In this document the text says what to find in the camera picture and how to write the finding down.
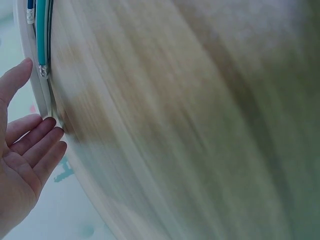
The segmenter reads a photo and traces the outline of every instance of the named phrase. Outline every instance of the blue cable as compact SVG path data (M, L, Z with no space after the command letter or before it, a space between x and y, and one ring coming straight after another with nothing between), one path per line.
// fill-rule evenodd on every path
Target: blue cable
M36 0L27 0L26 20L28 24L35 23L35 4L36 4Z
M36 3L36 48L40 75L49 74L52 0L37 0Z

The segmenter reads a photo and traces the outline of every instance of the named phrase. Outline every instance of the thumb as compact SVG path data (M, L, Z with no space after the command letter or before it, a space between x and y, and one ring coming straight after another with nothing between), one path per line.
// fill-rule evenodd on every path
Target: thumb
M0 101L9 105L16 92L29 80L32 66L32 60L26 58L0 78Z
M29 80L32 67L32 60L26 58L0 78L0 157L3 155L7 131L8 105L16 92Z

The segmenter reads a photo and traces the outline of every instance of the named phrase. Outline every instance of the hand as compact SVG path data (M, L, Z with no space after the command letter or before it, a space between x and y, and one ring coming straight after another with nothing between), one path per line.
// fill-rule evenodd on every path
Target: hand
M0 78L0 239L34 208L67 144L56 121L32 114L8 123L8 105L28 81L33 63L25 59Z

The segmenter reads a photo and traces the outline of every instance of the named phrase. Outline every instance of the fingernail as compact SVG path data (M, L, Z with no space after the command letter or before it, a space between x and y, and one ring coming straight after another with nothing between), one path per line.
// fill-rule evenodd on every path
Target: fingernail
M24 59L20 64L26 64L26 65L29 65L32 63L32 60L30 57L27 57L26 59Z

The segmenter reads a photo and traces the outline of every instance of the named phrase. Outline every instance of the light wood grain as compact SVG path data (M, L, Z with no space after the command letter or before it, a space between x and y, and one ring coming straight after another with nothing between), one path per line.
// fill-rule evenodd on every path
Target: light wood grain
M117 239L320 238L319 7L54 1L57 114Z

